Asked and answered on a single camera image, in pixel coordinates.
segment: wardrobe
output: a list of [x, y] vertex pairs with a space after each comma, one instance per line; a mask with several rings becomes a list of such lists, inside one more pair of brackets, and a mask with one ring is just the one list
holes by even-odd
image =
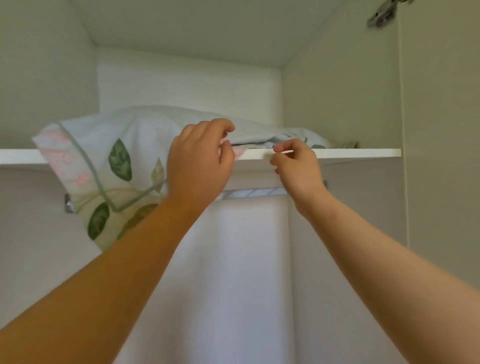
[[[31, 137], [132, 105], [303, 127], [329, 191], [480, 288], [480, 4], [3, 0], [0, 327], [100, 251]], [[280, 187], [268, 151], [226, 189]], [[286, 195], [213, 203], [121, 350], [130, 363], [405, 363]]]

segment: cabinet door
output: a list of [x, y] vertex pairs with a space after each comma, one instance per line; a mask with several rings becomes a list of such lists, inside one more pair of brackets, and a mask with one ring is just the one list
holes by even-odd
[[480, 3], [399, 4], [409, 244], [480, 288]]

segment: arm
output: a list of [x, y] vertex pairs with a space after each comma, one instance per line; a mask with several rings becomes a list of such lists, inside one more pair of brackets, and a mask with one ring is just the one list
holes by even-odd
[[168, 156], [169, 195], [112, 248], [0, 331], [0, 363], [114, 361], [180, 240], [227, 183], [226, 119], [187, 126]]
[[298, 211], [402, 355], [412, 364], [478, 363], [480, 293], [335, 200], [302, 141], [275, 151], [271, 163]]

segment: fabric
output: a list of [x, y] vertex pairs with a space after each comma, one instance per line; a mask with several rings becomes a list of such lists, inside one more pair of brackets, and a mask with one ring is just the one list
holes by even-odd
[[[104, 251], [166, 196], [173, 138], [187, 124], [221, 117], [169, 106], [131, 107], [51, 124], [33, 141], [70, 194], [88, 236]], [[308, 130], [229, 119], [236, 126], [228, 136], [236, 157], [297, 137], [310, 147], [332, 147]]]

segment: cabinet ceiling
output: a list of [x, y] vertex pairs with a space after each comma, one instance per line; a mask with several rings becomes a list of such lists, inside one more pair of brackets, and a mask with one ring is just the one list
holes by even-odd
[[344, 0], [71, 0], [97, 45], [280, 67]]

